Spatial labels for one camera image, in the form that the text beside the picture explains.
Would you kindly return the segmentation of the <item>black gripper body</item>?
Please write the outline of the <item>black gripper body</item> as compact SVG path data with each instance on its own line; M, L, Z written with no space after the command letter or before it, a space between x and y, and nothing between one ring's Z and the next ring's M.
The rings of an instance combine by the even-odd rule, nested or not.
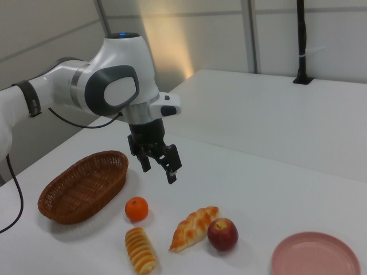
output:
M128 143L132 155L138 155L141 151L147 155L163 155L166 144L163 140L165 129L162 119L128 126L131 131Z

